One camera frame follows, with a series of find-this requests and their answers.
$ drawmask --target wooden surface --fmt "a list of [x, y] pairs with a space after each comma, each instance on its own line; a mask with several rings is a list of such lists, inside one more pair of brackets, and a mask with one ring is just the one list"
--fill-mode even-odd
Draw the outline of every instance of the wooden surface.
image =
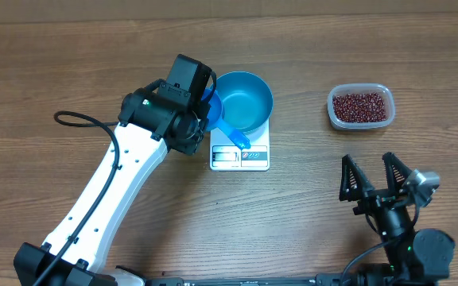
[[0, 0], [0, 24], [458, 12], [458, 0]]
[[[378, 242], [354, 203], [338, 201], [340, 159], [350, 153], [385, 187], [381, 155], [393, 151], [441, 175], [417, 228], [456, 239], [442, 285], [458, 285], [458, 14], [0, 25], [0, 285], [18, 284], [18, 247], [42, 243], [109, 143], [52, 114], [113, 121], [123, 96], [166, 77], [180, 52], [218, 75], [245, 70], [268, 82], [271, 169], [212, 172], [208, 139], [193, 157], [171, 152], [125, 217], [109, 267], [187, 278], [340, 272]], [[394, 92], [394, 122], [335, 131], [328, 92], [367, 82]]]

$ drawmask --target bowl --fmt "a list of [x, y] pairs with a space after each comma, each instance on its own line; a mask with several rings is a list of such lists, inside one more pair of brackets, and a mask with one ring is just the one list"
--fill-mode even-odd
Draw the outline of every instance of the bowl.
[[[386, 120], [381, 122], [354, 123], [343, 122], [336, 117], [333, 107], [334, 97], [361, 93], [368, 94], [373, 92], [380, 95], [384, 102]], [[333, 128], [338, 130], [367, 130], [383, 128], [388, 126], [395, 118], [394, 96], [391, 94], [391, 91], [387, 87], [379, 83], [342, 84], [333, 88], [328, 95], [328, 116], [330, 117]]]

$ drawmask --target blue ladle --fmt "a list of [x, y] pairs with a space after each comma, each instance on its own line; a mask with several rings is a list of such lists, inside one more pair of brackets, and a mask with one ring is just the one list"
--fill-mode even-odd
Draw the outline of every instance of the blue ladle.
[[[203, 93], [203, 99], [212, 92], [211, 89], [205, 89]], [[212, 131], [215, 128], [220, 129], [228, 138], [231, 140], [236, 147], [243, 149], [250, 148], [250, 140], [238, 129], [233, 126], [230, 126], [223, 120], [224, 110], [222, 105], [222, 100], [219, 97], [219, 93], [215, 91], [213, 93], [212, 99], [210, 100], [210, 112], [208, 113], [208, 127], [207, 131]]]

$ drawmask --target blue handle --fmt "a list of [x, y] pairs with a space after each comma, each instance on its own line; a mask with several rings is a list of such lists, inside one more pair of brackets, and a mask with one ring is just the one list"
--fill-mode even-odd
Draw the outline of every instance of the blue handle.
[[238, 129], [227, 124], [224, 120], [220, 119], [216, 122], [216, 127], [220, 129], [226, 136], [235, 143], [236, 147], [243, 149], [250, 149], [250, 140]]

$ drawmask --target red beans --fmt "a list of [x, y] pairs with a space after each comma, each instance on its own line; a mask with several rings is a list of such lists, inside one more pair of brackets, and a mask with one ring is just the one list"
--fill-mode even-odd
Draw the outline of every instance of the red beans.
[[333, 97], [336, 117], [343, 122], [381, 122], [386, 120], [385, 103], [377, 92]]

